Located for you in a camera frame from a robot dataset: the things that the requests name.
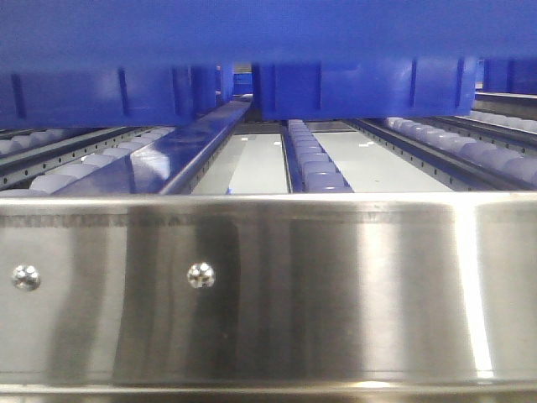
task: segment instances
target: blue plastic crate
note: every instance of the blue plastic crate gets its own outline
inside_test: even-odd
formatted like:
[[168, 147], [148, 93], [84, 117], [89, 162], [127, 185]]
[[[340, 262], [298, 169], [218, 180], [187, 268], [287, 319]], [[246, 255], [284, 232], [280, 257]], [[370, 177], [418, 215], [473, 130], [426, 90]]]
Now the blue plastic crate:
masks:
[[537, 94], [537, 59], [485, 60], [483, 69], [486, 92]]
[[233, 94], [244, 95], [252, 93], [252, 73], [235, 73], [233, 75]]
[[197, 66], [3, 74], [0, 126], [187, 124], [216, 106], [214, 71], [215, 66]]
[[435, 57], [262, 65], [255, 97], [265, 119], [466, 114], [476, 66], [476, 58]]
[[188, 123], [212, 95], [177, 66], [537, 57], [536, 20], [534, 0], [0, 0], [0, 127]]

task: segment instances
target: screw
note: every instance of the screw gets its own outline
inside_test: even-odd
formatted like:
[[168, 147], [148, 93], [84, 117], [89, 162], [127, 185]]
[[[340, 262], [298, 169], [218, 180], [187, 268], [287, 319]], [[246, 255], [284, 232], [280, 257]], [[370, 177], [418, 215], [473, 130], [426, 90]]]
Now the screw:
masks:
[[41, 284], [41, 275], [33, 266], [20, 265], [13, 271], [11, 282], [20, 290], [33, 291]]
[[208, 288], [215, 284], [216, 273], [208, 263], [195, 263], [189, 268], [186, 279], [193, 288]]

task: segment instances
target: white flat surface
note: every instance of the white flat surface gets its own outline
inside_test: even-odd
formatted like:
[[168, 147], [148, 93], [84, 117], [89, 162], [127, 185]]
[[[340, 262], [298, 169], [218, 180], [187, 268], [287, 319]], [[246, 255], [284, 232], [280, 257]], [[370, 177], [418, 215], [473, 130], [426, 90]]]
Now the white flat surface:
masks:
[[287, 193], [279, 134], [234, 135], [193, 190], [195, 195]]
[[452, 191], [363, 133], [314, 135], [356, 193]]

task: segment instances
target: metal frame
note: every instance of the metal frame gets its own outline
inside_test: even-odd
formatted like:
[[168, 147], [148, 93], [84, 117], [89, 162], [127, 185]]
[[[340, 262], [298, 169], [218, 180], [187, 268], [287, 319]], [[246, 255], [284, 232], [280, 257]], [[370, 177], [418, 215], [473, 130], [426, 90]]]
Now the metal frame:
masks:
[[537, 399], [534, 193], [4, 199], [0, 228], [0, 401]]
[[481, 112], [500, 113], [522, 119], [537, 119], [537, 96], [476, 92], [473, 109]]

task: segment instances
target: metal rail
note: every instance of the metal rail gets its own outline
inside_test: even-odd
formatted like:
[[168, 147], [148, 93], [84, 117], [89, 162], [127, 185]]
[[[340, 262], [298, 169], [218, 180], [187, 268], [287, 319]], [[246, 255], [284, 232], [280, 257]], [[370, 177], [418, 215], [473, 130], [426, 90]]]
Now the metal rail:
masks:
[[0, 190], [99, 149], [121, 143], [123, 139], [142, 131], [143, 128], [104, 128], [1, 158]]
[[3, 199], [0, 231], [2, 403], [537, 401], [535, 193]]
[[489, 139], [492, 143], [504, 144], [506, 148], [520, 150], [523, 154], [528, 151], [530, 151], [529, 154], [537, 154], [537, 134], [535, 133], [457, 117], [416, 118], [413, 120], [480, 140]]
[[537, 96], [535, 95], [476, 92], [472, 108], [481, 112], [537, 120]]
[[368, 131], [379, 138], [391, 143], [394, 147], [414, 155], [425, 163], [433, 165], [446, 172], [451, 177], [468, 184], [472, 190], [479, 191], [514, 191], [533, 189], [530, 184], [505, 178], [500, 174], [492, 173], [480, 166], [474, 165], [453, 154], [429, 146], [418, 140], [409, 139], [402, 134], [394, 132], [372, 120], [352, 119], [348, 121], [355, 128]]
[[282, 150], [284, 151], [285, 170], [287, 172], [287, 186], [289, 193], [301, 193], [304, 191], [302, 174], [300, 173], [299, 162], [295, 153], [295, 147], [289, 136], [289, 130], [281, 125]]
[[229, 102], [55, 194], [190, 193], [249, 108], [249, 103]]

